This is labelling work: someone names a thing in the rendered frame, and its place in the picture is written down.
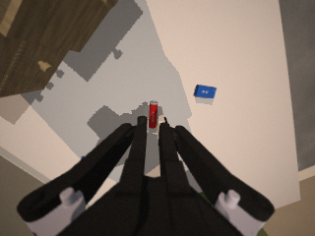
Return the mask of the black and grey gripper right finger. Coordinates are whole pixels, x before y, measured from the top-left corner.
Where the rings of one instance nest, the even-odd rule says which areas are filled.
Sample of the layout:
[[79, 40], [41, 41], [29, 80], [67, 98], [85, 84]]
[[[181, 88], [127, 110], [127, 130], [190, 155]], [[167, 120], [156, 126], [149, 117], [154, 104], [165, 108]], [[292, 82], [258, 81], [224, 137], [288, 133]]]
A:
[[172, 236], [202, 236], [204, 229], [182, 160], [215, 209], [244, 236], [257, 236], [275, 212], [265, 196], [229, 172], [185, 127], [170, 127], [161, 106], [157, 138]]

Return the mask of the brown wooden chest of drawers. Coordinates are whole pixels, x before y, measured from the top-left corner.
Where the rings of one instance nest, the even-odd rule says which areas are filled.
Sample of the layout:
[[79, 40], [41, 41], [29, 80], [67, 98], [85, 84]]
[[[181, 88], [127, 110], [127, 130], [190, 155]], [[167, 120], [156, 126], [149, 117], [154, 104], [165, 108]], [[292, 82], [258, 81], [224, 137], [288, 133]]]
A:
[[[10, 64], [11, 64], [11, 62], [12, 62], [12, 60], [13, 60], [13, 58], [14, 58], [14, 56], [15, 56], [15, 54], [16, 54], [16, 52], [17, 52], [17, 50], [18, 50], [18, 48], [19, 48], [19, 46], [20, 46], [20, 44], [21, 44], [21, 42], [22, 42], [21, 40], [17, 40], [17, 42], [16, 42], [16, 44], [15, 44], [15, 46], [14, 46], [14, 48], [13, 48], [11, 54], [10, 54], [10, 57], [9, 57], [9, 59], [8, 59], [6, 65], [5, 65], [4, 69], [3, 69], [3, 71], [2, 71], [2, 74], [1, 74], [1, 76], [0, 76], [0, 85], [1, 85], [1, 83], [2, 83], [2, 81], [3, 81], [3, 79], [4, 79], [4, 77], [5, 77], [5, 75], [6, 75], [7, 71], [8, 71], [8, 69], [9, 69], [9, 66], [10, 66]], [[0, 97], [5, 97], [5, 96], [10, 96], [10, 95], [15, 95], [15, 94], [20, 94], [20, 93], [25, 93], [25, 92], [30, 92], [30, 91], [35, 91], [35, 90], [44, 89], [44, 88], [46, 87], [46, 85], [48, 84], [48, 82], [50, 81], [50, 79], [51, 79], [51, 77], [53, 76], [53, 74], [55, 73], [55, 71], [57, 70], [57, 68], [59, 67], [59, 65], [61, 64], [62, 60], [64, 59], [64, 57], [65, 57], [66, 54], [68, 53], [68, 51], [69, 51], [69, 50], [66, 51], [66, 53], [64, 54], [64, 56], [62, 57], [62, 59], [61, 59], [60, 62], [58, 63], [57, 67], [55, 68], [55, 70], [53, 71], [53, 73], [51, 74], [51, 76], [49, 77], [48, 81], [46, 82], [46, 84], [44, 85], [43, 88], [34, 88], [34, 89], [28, 89], [28, 90], [23, 90], [23, 91], [17, 91], [17, 92], [12, 92], [12, 93], [7, 93], [7, 94], [0, 94]]]

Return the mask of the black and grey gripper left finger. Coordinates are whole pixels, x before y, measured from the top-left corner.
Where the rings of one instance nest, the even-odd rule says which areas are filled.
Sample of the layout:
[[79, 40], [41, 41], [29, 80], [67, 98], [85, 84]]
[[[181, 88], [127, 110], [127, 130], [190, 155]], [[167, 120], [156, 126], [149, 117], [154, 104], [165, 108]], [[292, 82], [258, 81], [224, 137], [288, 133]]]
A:
[[130, 145], [105, 230], [107, 236], [137, 236], [149, 118], [150, 106], [146, 105], [136, 126], [120, 125], [70, 170], [19, 202], [17, 212], [34, 236], [56, 236], [76, 219]]

